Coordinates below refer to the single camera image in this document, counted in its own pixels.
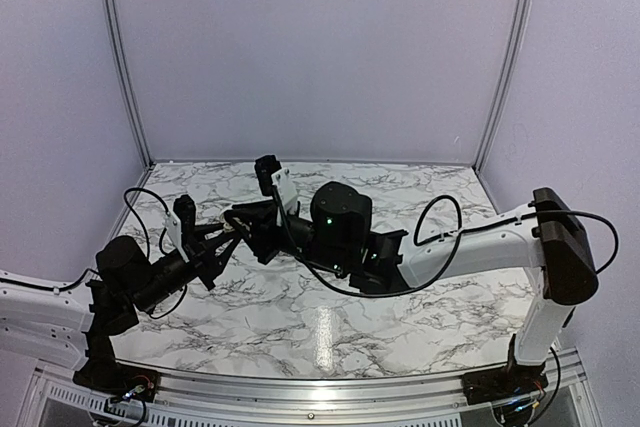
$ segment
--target metal bracket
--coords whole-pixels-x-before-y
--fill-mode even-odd
[[[280,169],[271,175],[273,187],[278,191],[282,206],[287,214],[295,214],[298,211],[298,190],[289,176],[289,169]],[[278,227],[282,226],[282,217],[278,212],[276,220]]]
[[[164,227],[167,229],[167,237],[169,237],[171,243],[178,249],[178,252],[180,252],[182,260],[187,263],[190,262],[189,256],[182,245],[182,221],[180,217],[170,210],[165,217]]]

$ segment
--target gray wall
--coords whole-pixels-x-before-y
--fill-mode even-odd
[[[102,1],[0,12],[0,268],[75,279],[142,174]]]
[[[617,262],[566,333],[604,425],[640,416],[640,0],[533,0],[506,112],[483,173],[500,209],[549,185],[618,227]],[[606,229],[588,224],[598,261]]]
[[[0,350],[0,419],[3,427],[18,421],[37,359]]]
[[[470,163],[515,0],[117,0],[159,159]]]

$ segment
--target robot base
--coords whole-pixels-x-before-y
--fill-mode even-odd
[[[469,405],[494,402],[543,389],[549,385],[543,373],[545,364],[518,365],[514,357],[515,336],[509,343],[509,360],[503,367],[468,372],[462,376],[462,388]]]
[[[108,375],[100,375],[108,370]],[[155,370],[120,363],[88,363],[73,376],[73,383],[81,387],[105,392],[120,397],[137,385],[145,385],[145,390],[135,398],[153,402],[158,389],[160,374]]]

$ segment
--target black cable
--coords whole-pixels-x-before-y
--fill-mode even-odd
[[[73,290],[79,287],[84,282],[84,279],[89,272],[100,275],[98,272],[96,272],[93,269],[85,269],[82,275],[78,277],[76,280],[74,280],[72,283],[70,283],[69,285],[63,285],[59,287],[48,287],[46,285],[30,284],[28,282],[22,282],[20,280],[5,279],[4,277],[0,277],[0,282],[3,282],[5,284],[10,284],[10,285],[17,285],[19,287],[27,287],[33,290],[41,290],[44,292],[54,292],[56,289],[59,290],[60,292],[67,292],[69,290]]]
[[[605,218],[602,217],[601,215],[597,215],[597,214],[592,214],[591,212],[583,212],[580,210],[543,210],[540,212],[530,212],[528,214],[524,214],[522,216],[521,219],[518,219],[517,217],[509,217],[506,219],[502,219],[499,220],[497,222],[494,222],[492,224],[487,224],[487,225],[481,225],[479,227],[472,227],[472,228],[468,228],[468,229],[462,229],[458,232],[458,236],[460,235],[466,235],[466,234],[475,234],[478,232],[484,232],[487,230],[491,230],[491,229],[495,229],[496,227],[501,227],[503,225],[508,225],[508,224],[512,224],[514,222],[517,222],[518,220],[527,220],[527,219],[532,219],[535,217],[545,217],[545,216],[558,216],[558,215],[565,215],[565,216],[575,216],[575,217],[585,217],[588,219],[593,219],[593,220],[597,220],[598,222],[606,225],[609,230],[611,231],[611,234],[613,235],[613,252],[611,253],[611,256],[609,257],[609,259],[600,267],[596,270],[597,274],[602,273],[605,269],[607,269],[612,263],[613,261],[616,259],[616,257],[618,256],[618,251],[620,249],[620,238],[618,236],[618,231],[616,230],[615,226],[613,225],[613,223]],[[426,245],[426,244],[430,244],[432,242],[435,242],[437,240],[440,240],[442,237],[449,237],[451,236],[450,233],[444,233],[444,234],[438,234],[438,235],[433,235],[425,240],[420,241],[420,246]]]
[[[162,319],[163,317],[166,317],[167,315],[171,314],[172,312],[175,312],[175,310],[180,307],[180,304],[182,303],[182,301],[184,300],[184,298],[187,296],[187,289],[189,287],[188,286],[184,286],[184,289],[182,289],[182,295],[180,296],[180,298],[178,299],[178,302],[176,302],[176,305],[174,305],[173,307],[171,307],[171,309],[167,310],[164,314],[159,315],[157,317],[154,317],[153,315],[149,314],[149,318],[153,319],[153,320],[158,320],[158,319]]]
[[[422,222],[424,222],[424,219],[429,213],[429,211],[431,210],[431,208],[441,200],[448,200],[456,207],[458,230],[462,229],[462,209],[460,209],[460,204],[458,203],[458,201],[454,197],[450,196],[449,194],[439,195],[438,197],[433,199],[431,202],[429,202],[427,206],[424,208],[424,210],[422,211],[422,213],[420,214],[420,218],[418,219],[416,228],[413,231],[413,245],[415,245],[416,247],[420,247],[429,242],[429,239],[418,241],[418,234],[420,233],[420,229],[422,228]]]
[[[556,351],[555,351],[555,349],[553,347],[549,347],[549,349],[551,350],[551,353],[553,354],[553,358],[556,361],[556,367],[558,369],[558,380],[556,382],[556,388],[553,390],[553,393],[551,394],[551,398],[549,399],[549,402],[547,402],[547,405],[545,405],[543,407],[543,409],[540,411],[540,413],[531,422],[529,422],[529,425],[535,424],[538,420],[540,420],[540,417],[542,417],[544,415],[544,413],[547,410],[549,410],[549,407],[551,407],[551,404],[556,399],[556,397],[558,395],[558,391],[560,390],[560,382],[562,380],[562,367],[560,365],[560,359],[558,358],[558,354],[556,354]]]
[[[284,206],[282,205],[282,199],[280,198],[280,194],[278,193],[277,189],[273,190],[274,192],[274,199],[276,201],[276,205],[278,206],[278,211],[280,212],[280,216],[282,217],[282,225],[284,226],[284,230],[285,233],[287,234],[288,240],[291,243],[291,245],[293,246],[293,248],[299,252],[299,254],[297,256],[295,256],[295,259],[300,262],[302,265],[304,265],[307,270],[309,270],[309,272],[311,272],[311,274],[313,274],[313,276],[318,279],[318,281],[320,281],[320,283],[322,285],[324,285],[325,287],[327,287],[329,290],[332,290],[338,294],[342,294],[342,295],[347,295],[349,297],[358,297],[361,299],[390,299],[390,298],[394,298],[394,297],[401,297],[403,295],[409,295],[409,294],[415,294],[416,292],[420,292],[421,290],[426,289],[427,287],[430,287],[431,285],[433,285],[435,282],[437,282],[440,277],[442,277],[442,275],[445,273],[445,271],[449,268],[449,265],[451,265],[451,262],[453,262],[453,258],[455,257],[456,253],[458,252],[458,247],[460,247],[460,240],[462,239],[462,236],[458,235],[456,237],[456,241],[453,245],[453,248],[451,249],[451,253],[449,254],[449,257],[447,257],[447,260],[445,261],[444,265],[442,266],[442,268],[438,271],[438,273],[436,275],[434,275],[431,279],[429,279],[429,281],[425,282],[422,285],[419,285],[417,287],[414,287],[412,289],[408,289],[408,290],[404,290],[402,292],[394,292],[394,293],[389,293],[389,294],[363,294],[361,292],[352,292],[349,290],[344,290],[341,289],[339,287],[335,287],[333,286],[330,282],[327,282],[324,277],[322,277],[322,275],[320,275],[316,269],[314,267],[312,267],[311,265],[309,265],[306,261],[306,259],[304,259],[304,257],[302,256],[302,254],[300,253],[298,247],[296,246],[295,241],[293,240],[293,235],[291,235],[291,230],[289,228],[289,222],[286,216],[286,212],[284,210]],[[462,219],[462,209],[460,208],[460,204],[458,203],[458,201],[451,197],[449,200],[451,200],[453,202],[453,205],[456,208],[456,212],[458,214],[458,217],[460,219]]]
[[[140,427],[144,423],[145,419],[147,418],[147,403],[142,399],[138,399],[138,400],[142,402],[142,415],[140,416],[140,420],[138,420],[138,422],[133,424],[131,427]]]
[[[91,425],[95,426],[100,426],[100,427],[118,427],[118,425],[120,425],[122,422],[118,421],[118,422],[107,422],[106,420],[102,420],[102,419],[96,419],[93,414],[91,413],[91,411],[87,410],[86,411],[87,414],[89,414],[89,419],[91,419]]]
[[[160,249],[160,253],[162,255],[169,255],[168,252],[164,251],[164,247],[162,247],[162,241],[164,240],[164,236],[167,233],[167,228],[162,229],[162,233],[160,234],[160,239],[158,239],[158,249]]]
[[[151,242],[149,241],[149,232],[147,232],[147,227],[144,225],[144,222],[142,221],[142,217],[138,215],[138,212],[136,212],[136,210],[133,208],[133,205],[131,205],[131,203],[129,202],[129,199],[127,198],[127,195],[129,195],[131,192],[142,192],[143,194],[150,195],[151,197],[153,197],[154,199],[156,199],[158,202],[162,204],[162,207],[164,208],[165,213],[169,212],[169,206],[164,201],[164,199],[160,197],[158,194],[156,194],[152,190],[145,189],[143,187],[131,187],[125,190],[124,194],[122,194],[125,205],[129,208],[129,210],[134,215],[134,217],[138,219],[138,222],[140,223],[140,227],[142,227],[142,232],[144,233],[144,238],[147,243],[147,259],[148,259],[149,256],[151,255]]]

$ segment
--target marble tabletop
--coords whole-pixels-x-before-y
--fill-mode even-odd
[[[372,230],[377,232],[413,232],[427,202],[443,193],[459,199],[465,222],[494,215],[469,168],[300,162],[286,166],[306,218],[313,193],[330,180],[373,199]],[[251,162],[160,164],[145,187],[168,203],[188,193],[198,207],[199,223],[217,219],[231,204],[263,199]],[[135,206],[150,231],[155,260],[162,209],[144,194]],[[443,203],[423,228],[449,228],[454,219],[453,209]],[[131,215],[121,233],[144,243]],[[346,286],[346,281],[335,282]],[[532,298],[522,269],[447,279],[395,299],[345,297],[327,290],[290,257],[279,255],[269,265],[258,264],[243,244],[216,285],[208,292],[195,280],[180,307],[161,320],[141,313],[138,326],[113,338],[116,355],[186,371],[305,379],[477,367],[506,360],[509,338],[522,324]],[[171,308],[177,295],[156,315]]]

